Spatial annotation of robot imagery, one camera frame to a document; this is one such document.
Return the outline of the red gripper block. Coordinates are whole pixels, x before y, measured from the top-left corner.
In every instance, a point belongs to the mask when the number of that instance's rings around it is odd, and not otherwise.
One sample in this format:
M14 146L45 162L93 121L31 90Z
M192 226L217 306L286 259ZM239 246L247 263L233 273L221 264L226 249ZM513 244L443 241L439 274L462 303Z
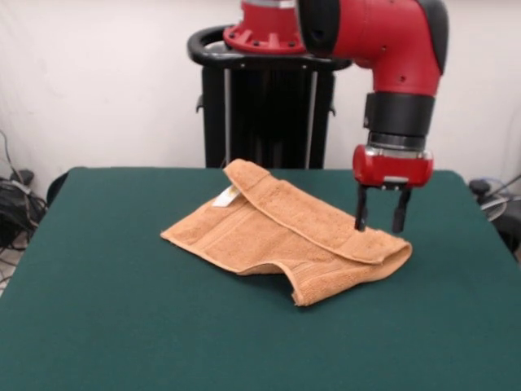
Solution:
M404 230L412 188L424 187L431 179L434 158L429 151L400 151L358 145L352 158L354 178L358 181L355 229L364 231L367 220L368 187L405 187L401 191L392 220L392 232Z

